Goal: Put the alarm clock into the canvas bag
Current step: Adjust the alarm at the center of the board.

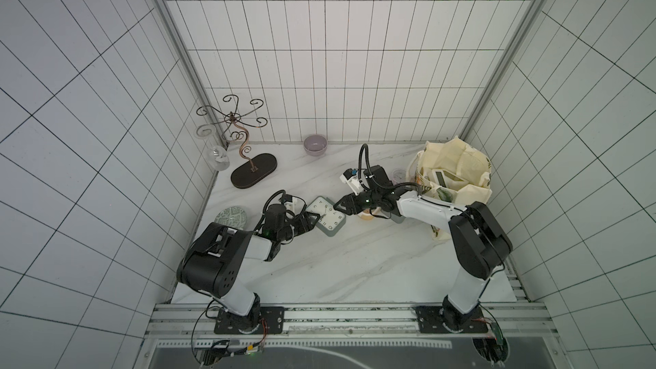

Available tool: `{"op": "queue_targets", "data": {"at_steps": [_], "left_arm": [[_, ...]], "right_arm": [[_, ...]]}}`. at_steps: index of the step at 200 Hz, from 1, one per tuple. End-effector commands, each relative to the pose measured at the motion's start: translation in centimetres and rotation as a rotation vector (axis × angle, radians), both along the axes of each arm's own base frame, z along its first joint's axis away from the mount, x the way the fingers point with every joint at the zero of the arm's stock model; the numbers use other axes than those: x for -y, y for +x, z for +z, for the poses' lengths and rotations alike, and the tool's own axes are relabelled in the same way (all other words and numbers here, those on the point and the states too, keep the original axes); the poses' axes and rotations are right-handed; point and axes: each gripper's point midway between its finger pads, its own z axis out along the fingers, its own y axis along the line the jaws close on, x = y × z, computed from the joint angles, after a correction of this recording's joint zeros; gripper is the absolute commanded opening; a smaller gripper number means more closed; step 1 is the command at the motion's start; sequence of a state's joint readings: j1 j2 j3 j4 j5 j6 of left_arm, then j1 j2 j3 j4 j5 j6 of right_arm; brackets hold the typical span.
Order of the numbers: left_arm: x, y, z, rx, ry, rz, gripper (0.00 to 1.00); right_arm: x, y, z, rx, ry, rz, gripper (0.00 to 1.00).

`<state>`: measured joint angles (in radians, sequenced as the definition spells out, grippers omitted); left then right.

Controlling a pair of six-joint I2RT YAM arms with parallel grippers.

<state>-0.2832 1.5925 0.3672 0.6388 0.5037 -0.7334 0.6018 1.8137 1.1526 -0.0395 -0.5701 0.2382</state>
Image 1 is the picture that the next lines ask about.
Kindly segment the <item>cream canvas floral tote bag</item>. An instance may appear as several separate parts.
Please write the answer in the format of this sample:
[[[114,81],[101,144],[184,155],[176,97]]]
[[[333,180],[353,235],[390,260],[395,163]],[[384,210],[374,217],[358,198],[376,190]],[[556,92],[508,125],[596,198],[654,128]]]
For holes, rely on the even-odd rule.
[[[455,137],[427,142],[408,165],[405,180],[420,185],[425,196],[464,206],[488,203],[491,173],[487,155]]]

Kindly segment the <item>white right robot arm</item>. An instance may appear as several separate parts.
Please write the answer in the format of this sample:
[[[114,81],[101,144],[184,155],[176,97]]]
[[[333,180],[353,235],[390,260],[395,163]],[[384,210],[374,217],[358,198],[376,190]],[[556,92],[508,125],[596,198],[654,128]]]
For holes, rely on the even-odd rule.
[[[486,204],[475,202],[457,207],[422,194],[419,184],[393,184],[379,165],[366,170],[349,168],[340,181],[351,192],[334,204],[336,211],[358,215],[366,209],[379,208],[390,215],[449,231],[460,269],[442,301],[440,317],[447,331],[462,332],[482,311],[481,296],[513,251],[507,234]]]

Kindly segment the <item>green rectangular alarm clock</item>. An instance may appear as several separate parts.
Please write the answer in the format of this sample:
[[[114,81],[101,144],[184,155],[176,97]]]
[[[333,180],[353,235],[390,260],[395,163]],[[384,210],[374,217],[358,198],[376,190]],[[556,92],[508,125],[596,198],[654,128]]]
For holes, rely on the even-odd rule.
[[[330,199],[318,196],[307,207],[307,211],[319,215],[315,227],[327,237],[334,237],[346,224],[346,215],[334,209]]]

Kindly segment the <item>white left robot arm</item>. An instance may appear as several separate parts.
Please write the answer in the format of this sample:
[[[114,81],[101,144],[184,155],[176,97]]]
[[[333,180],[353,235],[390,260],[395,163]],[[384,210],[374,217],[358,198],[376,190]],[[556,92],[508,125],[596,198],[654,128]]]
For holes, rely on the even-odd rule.
[[[272,261],[283,244],[312,231],[320,218],[306,207],[296,214],[275,203],[264,210],[253,232],[213,222],[179,263],[177,281],[211,297],[234,328],[252,333],[261,324],[261,299],[239,281],[242,264],[245,260]]]

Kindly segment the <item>white digital clock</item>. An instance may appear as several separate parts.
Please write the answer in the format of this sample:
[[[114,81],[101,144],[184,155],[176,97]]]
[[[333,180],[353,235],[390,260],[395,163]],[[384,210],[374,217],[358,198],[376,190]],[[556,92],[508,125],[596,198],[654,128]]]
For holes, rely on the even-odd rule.
[[[440,184],[440,186],[449,188],[451,190],[458,191],[462,187],[469,184],[467,180],[461,179],[457,175],[452,174],[451,172],[444,169],[434,169],[433,175],[437,181],[437,184]]]

